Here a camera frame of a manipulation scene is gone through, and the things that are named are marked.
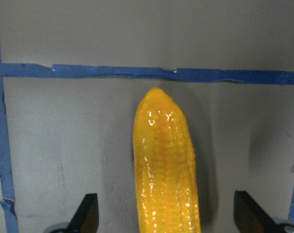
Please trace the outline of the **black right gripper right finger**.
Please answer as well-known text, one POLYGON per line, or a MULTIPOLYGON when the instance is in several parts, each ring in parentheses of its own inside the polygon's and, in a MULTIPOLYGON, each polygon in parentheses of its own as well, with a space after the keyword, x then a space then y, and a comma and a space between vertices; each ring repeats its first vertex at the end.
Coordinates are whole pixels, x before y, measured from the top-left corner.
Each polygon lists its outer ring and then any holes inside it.
POLYGON ((234 193, 234 223, 240 233, 276 233, 276 223, 246 191, 234 193))

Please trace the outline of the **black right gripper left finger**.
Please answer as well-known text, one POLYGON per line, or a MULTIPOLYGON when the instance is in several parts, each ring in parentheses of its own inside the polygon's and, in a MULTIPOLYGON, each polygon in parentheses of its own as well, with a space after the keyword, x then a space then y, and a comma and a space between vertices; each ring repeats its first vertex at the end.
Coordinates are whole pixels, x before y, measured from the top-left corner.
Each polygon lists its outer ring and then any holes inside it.
POLYGON ((96 233, 99 227, 98 196, 86 194, 67 226, 68 233, 96 233))

